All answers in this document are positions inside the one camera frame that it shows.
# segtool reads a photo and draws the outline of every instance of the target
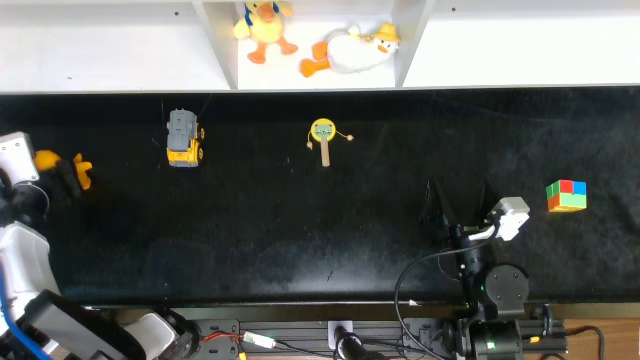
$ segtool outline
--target colorful cube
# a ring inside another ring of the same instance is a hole
[[[547,204],[551,212],[570,212],[587,208],[587,184],[558,180],[547,186]]]

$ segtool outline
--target yellow and gray toy truck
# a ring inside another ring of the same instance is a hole
[[[169,114],[169,123],[167,123],[169,165],[196,167],[202,161],[204,152],[200,142],[204,139],[204,129],[198,126],[197,120],[196,114],[184,109],[176,109]]]

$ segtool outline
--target yellow hat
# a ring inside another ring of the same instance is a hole
[[[396,27],[393,24],[384,23],[380,26],[380,30],[377,33],[372,35],[376,39],[384,40],[384,41],[396,41],[399,42],[400,38],[396,33]]]

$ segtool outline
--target black tabletop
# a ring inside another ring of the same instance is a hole
[[[170,110],[201,114],[204,162],[173,168]],[[485,179],[531,219],[501,261],[532,301],[640,300],[637,88],[0,98],[2,133],[94,166],[82,202],[42,229],[64,296],[85,304],[388,301],[402,269],[443,244],[418,223],[427,182],[476,206]],[[349,142],[309,150],[332,119]],[[587,183],[588,209],[549,213],[545,187]],[[403,298],[458,302],[437,263]]]

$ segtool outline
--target red square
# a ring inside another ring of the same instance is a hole
[[[560,192],[573,194],[573,181],[560,180]]]

